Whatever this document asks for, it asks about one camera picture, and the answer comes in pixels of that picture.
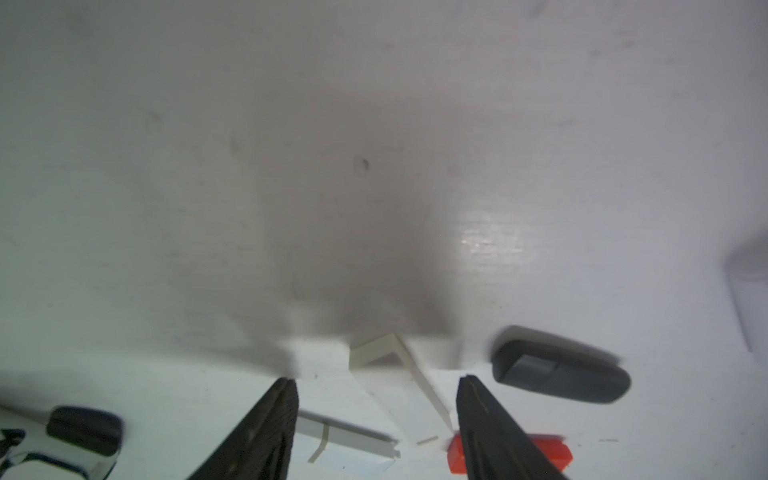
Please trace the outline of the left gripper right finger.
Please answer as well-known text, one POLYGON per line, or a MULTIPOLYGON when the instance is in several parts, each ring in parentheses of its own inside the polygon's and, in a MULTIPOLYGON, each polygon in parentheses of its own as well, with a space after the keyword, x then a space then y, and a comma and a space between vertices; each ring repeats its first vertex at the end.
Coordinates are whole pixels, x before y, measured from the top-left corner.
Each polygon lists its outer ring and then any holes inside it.
POLYGON ((566 479, 478 377, 459 380, 456 410, 470 479, 566 479))

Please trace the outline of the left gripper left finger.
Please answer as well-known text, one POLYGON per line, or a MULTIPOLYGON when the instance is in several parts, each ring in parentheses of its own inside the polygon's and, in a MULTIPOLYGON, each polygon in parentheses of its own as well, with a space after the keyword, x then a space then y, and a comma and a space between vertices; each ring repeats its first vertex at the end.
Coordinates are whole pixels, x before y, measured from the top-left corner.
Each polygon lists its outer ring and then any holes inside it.
POLYGON ((286 480, 298 410, 296 381, 276 380, 190 478, 286 480))

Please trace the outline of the white usb drive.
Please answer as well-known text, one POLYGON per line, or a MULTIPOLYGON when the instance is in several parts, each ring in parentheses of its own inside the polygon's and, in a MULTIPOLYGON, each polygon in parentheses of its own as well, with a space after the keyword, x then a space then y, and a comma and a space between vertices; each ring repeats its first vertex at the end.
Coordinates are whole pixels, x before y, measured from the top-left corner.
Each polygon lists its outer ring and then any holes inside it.
POLYGON ((766 366, 767 236, 735 251, 725 271, 747 349, 757 363, 766 366))
POLYGON ((352 348, 348 369, 405 439, 423 445, 452 435, 449 410, 396 335, 352 348))
POLYGON ((375 479, 401 458, 397 442, 359 426, 300 412, 292 459, 375 479))

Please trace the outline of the red rectangular usb drive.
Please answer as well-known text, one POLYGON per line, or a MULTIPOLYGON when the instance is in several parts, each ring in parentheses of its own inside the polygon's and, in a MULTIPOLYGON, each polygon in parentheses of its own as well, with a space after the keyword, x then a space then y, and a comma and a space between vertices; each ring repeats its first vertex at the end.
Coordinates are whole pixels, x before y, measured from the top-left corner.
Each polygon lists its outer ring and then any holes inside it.
MULTIPOLYGON (((547 457, 554 467, 563 472, 573 461, 573 454, 562 437, 552 435, 531 435, 534 445, 547 457)), ((456 434, 447 449, 447 465, 454 475, 466 475, 467 467, 461 436, 456 434)))

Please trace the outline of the black oval usb drive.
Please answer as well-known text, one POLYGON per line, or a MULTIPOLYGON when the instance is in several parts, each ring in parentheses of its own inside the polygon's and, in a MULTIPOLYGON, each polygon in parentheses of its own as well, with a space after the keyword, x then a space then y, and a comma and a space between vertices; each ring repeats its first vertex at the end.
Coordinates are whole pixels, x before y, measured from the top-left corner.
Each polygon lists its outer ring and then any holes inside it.
POLYGON ((496 382, 568 400, 611 404, 631 388, 621 367, 571 349, 528 340, 501 345, 491 357, 496 382))

